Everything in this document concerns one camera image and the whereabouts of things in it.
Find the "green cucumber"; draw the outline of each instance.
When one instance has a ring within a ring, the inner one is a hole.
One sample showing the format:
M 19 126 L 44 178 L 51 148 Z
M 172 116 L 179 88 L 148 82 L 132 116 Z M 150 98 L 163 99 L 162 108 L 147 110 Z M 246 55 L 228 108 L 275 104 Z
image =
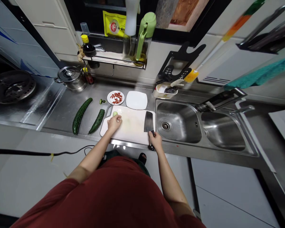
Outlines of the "green cucumber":
M 79 129 L 79 125 L 80 125 L 80 122 L 81 122 L 81 119 L 82 119 L 82 116 L 86 110 L 86 108 L 88 107 L 88 105 L 92 102 L 92 98 L 89 98 L 87 99 L 83 105 L 80 107 L 80 109 L 78 110 L 78 112 L 76 113 L 76 116 L 73 120 L 73 126 L 72 126 L 72 129 L 73 129 L 73 134 L 74 135 L 77 135 L 78 134 L 78 129 Z
M 93 126 L 91 127 L 91 130 L 89 131 L 89 134 L 94 133 L 98 129 L 98 127 L 100 126 L 100 124 L 102 122 L 102 119 L 104 118 L 104 115 L 105 115 L 105 111 L 103 109 L 101 109 L 98 113 L 98 116 L 97 116 Z

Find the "stainless steel sink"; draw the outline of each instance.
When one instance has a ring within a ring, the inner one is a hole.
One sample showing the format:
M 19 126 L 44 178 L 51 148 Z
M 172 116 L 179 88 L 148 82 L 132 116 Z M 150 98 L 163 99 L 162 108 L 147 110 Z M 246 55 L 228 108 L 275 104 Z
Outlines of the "stainless steel sink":
M 156 100 L 156 130 L 163 141 L 259 156 L 239 114 L 231 109 L 200 113 L 194 104 Z
M 217 112 L 204 112 L 201 119 L 207 138 L 215 146 L 236 151 L 245 149 L 244 137 L 229 116 Z
M 202 133 L 196 111 L 188 105 L 163 102 L 157 107 L 157 125 L 161 136 L 186 143 L 198 143 Z

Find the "red dress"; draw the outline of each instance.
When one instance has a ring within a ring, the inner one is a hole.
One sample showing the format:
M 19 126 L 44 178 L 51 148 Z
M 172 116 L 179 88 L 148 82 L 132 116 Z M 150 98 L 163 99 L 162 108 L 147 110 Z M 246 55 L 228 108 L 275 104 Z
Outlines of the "red dress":
M 156 183 L 123 156 L 108 160 L 81 184 L 63 180 L 16 227 L 205 228 L 191 215 L 177 218 Z

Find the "person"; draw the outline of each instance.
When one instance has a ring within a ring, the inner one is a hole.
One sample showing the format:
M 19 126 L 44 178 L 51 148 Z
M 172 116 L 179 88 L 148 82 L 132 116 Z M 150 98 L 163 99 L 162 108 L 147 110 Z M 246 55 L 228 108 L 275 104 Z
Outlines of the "person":
M 130 158 L 115 156 L 98 168 L 121 123 L 120 115 L 112 117 L 107 132 L 68 178 L 50 190 L 12 228 L 205 228 L 195 217 L 169 166 L 158 133 L 153 137 L 149 132 L 149 137 L 158 155 L 162 193 Z

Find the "hand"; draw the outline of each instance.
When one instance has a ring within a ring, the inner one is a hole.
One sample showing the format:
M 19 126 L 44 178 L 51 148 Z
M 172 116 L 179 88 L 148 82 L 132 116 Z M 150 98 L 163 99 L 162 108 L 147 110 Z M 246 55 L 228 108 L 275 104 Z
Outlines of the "hand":
M 157 132 L 154 132 L 154 135 L 155 137 L 153 136 L 152 132 L 149 131 L 150 142 L 157 151 L 158 149 L 162 148 L 162 137 Z
M 108 122 L 108 130 L 107 132 L 111 135 L 115 133 L 115 131 L 120 127 L 123 120 L 121 119 L 121 115 L 113 116 Z

